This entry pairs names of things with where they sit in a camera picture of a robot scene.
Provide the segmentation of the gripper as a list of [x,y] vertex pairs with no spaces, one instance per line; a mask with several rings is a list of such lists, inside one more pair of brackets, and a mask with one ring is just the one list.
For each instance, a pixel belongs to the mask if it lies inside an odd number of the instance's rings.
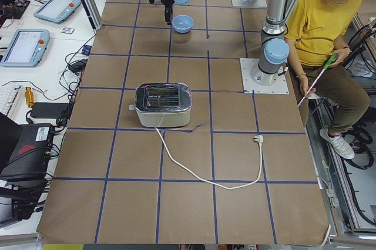
[[174,4],[174,0],[160,0],[161,3],[164,5],[164,19],[167,25],[171,25],[172,23],[172,6]]

